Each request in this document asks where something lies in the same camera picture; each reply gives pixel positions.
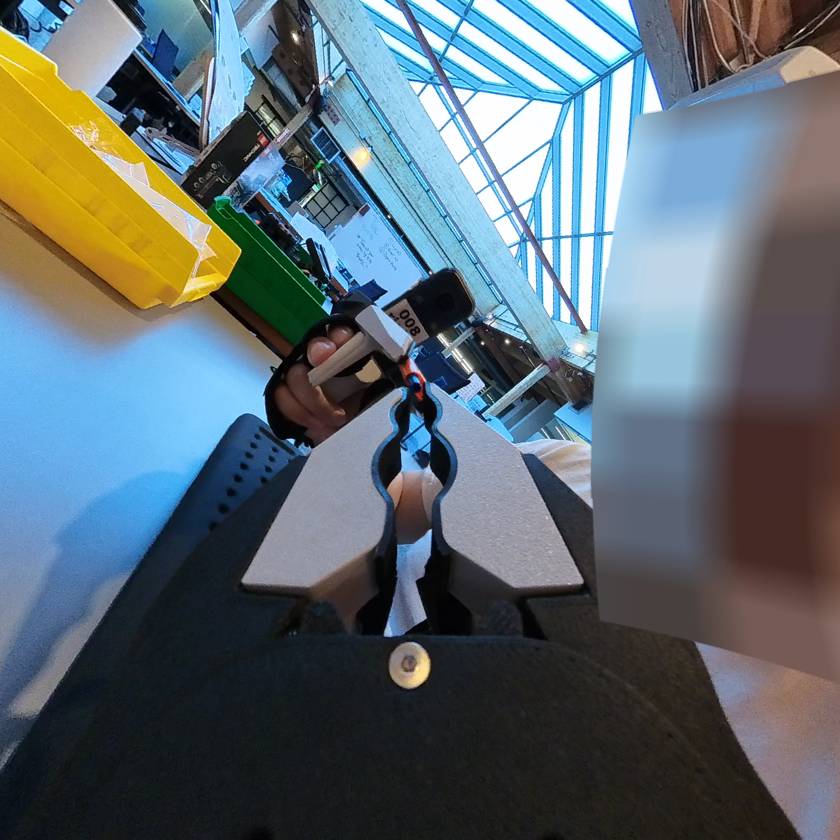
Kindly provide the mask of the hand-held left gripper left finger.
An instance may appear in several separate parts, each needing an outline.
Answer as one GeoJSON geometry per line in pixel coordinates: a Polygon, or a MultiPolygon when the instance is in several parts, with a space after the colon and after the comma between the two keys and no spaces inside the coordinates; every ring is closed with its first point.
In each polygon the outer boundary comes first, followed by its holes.
{"type": "Polygon", "coordinates": [[[383,634],[396,587],[394,503],[404,390],[385,394],[311,452],[241,583],[336,606],[349,630],[383,634]]]}

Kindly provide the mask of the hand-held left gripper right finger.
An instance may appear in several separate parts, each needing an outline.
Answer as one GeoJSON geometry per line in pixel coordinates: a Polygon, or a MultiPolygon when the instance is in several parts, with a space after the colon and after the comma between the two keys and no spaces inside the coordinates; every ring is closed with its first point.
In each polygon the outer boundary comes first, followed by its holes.
{"type": "Polygon", "coordinates": [[[433,548],[418,583],[431,634],[468,634],[495,602],[584,585],[520,452],[434,384],[419,403],[441,484],[433,548]]]}

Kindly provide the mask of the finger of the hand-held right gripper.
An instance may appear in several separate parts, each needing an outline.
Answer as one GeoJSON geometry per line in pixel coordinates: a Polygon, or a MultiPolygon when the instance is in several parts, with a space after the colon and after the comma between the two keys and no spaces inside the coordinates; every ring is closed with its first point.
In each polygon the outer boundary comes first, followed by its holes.
{"type": "Polygon", "coordinates": [[[365,308],[355,319],[357,332],[322,364],[313,368],[309,383],[327,382],[368,357],[383,375],[394,370],[408,355],[408,333],[379,308],[365,308]]]}
{"type": "Polygon", "coordinates": [[[355,393],[365,393],[371,388],[389,392],[394,387],[392,380],[383,373],[378,364],[365,364],[359,371],[334,376],[324,383],[324,394],[336,403],[341,403],[355,393]]]}

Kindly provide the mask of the person's right forearm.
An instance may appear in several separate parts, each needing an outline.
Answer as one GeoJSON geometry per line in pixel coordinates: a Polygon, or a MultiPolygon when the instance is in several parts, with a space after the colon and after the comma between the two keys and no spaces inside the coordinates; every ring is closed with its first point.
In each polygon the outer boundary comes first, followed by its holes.
{"type": "Polygon", "coordinates": [[[387,491],[394,503],[399,545],[420,540],[432,528],[434,500],[443,485],[429,468],[401,472],[387,491]]]}

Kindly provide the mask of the person's right hand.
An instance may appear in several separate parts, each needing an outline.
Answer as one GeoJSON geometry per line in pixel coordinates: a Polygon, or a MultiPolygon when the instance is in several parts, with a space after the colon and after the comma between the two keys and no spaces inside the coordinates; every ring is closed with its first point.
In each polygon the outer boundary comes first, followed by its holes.
{"type": "Polygon", "coordinates": [[[354,336],[352,327],[332,326],[326,337],[317,337],[308,344],[307,362],[292,366],[275,393],[280,413],[306,428],[315,445],[332,436],[351,421],[360,410],[363,393],[349,395],[341,402],[326,396],[322,388],[308,380],[309,366],[319,366],[354,336]]]}

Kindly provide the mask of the whiteboard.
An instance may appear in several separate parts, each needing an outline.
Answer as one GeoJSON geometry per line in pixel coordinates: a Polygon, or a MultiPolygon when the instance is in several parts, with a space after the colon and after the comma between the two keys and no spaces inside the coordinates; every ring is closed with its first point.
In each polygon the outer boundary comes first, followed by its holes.
{"type": "Polygon", "coordinates": [[[338,257],[361,285],[375,281],[390,299],[427,276],[378,210],[368,204],[331,234],[338,257]]]}

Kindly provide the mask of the green plastic bin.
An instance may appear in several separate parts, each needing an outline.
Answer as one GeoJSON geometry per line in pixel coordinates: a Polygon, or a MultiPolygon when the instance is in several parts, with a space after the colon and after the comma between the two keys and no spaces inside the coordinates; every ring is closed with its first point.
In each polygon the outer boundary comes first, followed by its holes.
{"type": "Polygon", "coordinates": [[[310,327],[327,317],[325,294],[229,197],[215,198],[207,214],[241,248],[225,287],[298,344],[310,327]]]}

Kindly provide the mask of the black cardboard box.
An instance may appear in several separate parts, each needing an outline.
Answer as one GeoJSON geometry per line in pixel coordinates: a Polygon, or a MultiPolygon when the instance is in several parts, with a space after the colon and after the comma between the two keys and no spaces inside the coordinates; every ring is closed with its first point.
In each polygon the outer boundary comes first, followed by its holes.
{"type": "Polygon", "coordinates": [[[220,196],[246,205],[280,173],[285,160],[255,115],[243,111],[184,175],[183,191],[208,210],[220,196]]]}

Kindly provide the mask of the yellow plastic bin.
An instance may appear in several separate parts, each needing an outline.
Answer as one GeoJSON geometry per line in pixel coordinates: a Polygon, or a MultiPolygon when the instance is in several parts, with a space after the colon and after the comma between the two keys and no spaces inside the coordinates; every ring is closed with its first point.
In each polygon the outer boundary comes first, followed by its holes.
{"type": "Polygon", "coordinates": [[[141,309],[203,298],[241,249],[56,65],[1,34],[2,200],[141,309]]]}

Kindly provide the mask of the white t-shirt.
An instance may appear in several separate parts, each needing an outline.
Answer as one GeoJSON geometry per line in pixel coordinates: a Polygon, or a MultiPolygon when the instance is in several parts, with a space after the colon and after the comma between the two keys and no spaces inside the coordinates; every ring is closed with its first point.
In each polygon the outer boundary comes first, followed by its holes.
{"type": "MultiPolygon", "coordinates": [[[[592,507],[586,444],[541,438],[515,444],[536,455],[592,507]]],[[[402,471],[421,469],[402,453],[402,471]]],[[[386,636],[425,619],[416,581],[431,549],[426,533],[397,550],[397,585],[386,636]]],[[[839,838],[839,687],[771,662],[700,644],[722,708],[752,766],[803,838],[839,838]]]]}

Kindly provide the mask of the white flat panel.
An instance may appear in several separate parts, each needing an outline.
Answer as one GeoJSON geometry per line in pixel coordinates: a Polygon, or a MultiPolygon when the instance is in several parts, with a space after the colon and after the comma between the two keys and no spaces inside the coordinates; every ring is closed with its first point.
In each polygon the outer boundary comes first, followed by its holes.
{"type": "Polygon", "coordinates": [[[70,89],[97,96],[140,44],[137,24],[113,1],[79,3],[43,48],[70,89]]]}

